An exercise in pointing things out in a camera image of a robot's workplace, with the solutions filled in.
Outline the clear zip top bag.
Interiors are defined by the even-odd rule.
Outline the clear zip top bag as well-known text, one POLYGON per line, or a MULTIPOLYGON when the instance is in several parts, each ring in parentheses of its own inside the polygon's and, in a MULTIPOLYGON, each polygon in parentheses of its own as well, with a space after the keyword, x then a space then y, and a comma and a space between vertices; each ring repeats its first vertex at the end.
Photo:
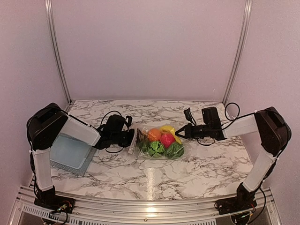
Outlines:
POLYGON ((188 146, 176 134, 175 127, 136 125, 128 153, 149 160, 175 160, 188 152, 188 146))

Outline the light green fake fruit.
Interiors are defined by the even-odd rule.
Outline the light green fake fruit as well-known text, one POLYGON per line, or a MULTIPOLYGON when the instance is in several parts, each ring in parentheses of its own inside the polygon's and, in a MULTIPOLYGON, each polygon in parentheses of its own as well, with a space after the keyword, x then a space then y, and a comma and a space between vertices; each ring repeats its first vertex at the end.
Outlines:
POLYGON ((147 153, 154 158, 159 158, 165 155, 165 148, 160 141, 150 142, 147 153))

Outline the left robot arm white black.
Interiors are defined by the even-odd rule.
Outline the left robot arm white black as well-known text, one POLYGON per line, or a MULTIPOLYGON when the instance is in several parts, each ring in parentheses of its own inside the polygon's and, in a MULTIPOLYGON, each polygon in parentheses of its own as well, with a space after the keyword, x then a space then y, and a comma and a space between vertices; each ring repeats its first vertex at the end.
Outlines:
POLYGON ((98 128, 89 125, 50 103, 29 118, 26 124, 30 144, 30 166, 35 183, 34 193, 48 208, 59 205, 50 169, 50 150, 59 135, 83 142, 98 150, 112 145, 126 148, 131 145, 135 131, 132 117, 113 111, 106 123, 98 128))

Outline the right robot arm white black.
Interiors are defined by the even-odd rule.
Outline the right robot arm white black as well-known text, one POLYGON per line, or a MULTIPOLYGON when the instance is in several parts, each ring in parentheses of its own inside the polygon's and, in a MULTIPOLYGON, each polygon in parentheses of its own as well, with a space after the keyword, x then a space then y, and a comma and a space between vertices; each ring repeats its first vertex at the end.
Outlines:
POLYGON ((184 114, 189 123, 175 132, 178 137, 184 139, 199 140, 209 137, 215 141, 223 141, 248 134, 259 135, 262 150, 232 200, 235 209, 244 209, 273 172, 279 156, 292 137, 290 127, 275 107, 239 116, 224 124, 221 123, 215 107, 202 109, 203 124, 200 125, 193 122, 189 109, 185 110, 184 114))

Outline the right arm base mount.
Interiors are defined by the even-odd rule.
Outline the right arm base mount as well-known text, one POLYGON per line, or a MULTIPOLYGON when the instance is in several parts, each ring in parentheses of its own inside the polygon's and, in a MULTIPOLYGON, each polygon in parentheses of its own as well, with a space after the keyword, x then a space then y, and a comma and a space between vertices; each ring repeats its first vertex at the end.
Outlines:
POLYGON ((235 197, 219 199, 214 204, 220 215, 248 210, 256 206, 255 191, 248 192, 242 184, 237 188, 235 197))

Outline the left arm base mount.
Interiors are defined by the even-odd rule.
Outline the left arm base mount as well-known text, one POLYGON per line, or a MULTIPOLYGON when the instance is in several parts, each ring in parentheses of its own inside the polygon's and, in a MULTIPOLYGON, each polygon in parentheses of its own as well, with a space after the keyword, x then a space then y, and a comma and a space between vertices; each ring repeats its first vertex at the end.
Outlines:
POLYGON ((56 195, 54 186, 47 191, 42 191, 35 185, 34 194, 36 196, 34 204, 37 206, 50 209, 54 213, 64 211, 70 214, 73 211, 75 200, 73 198, 56 195))

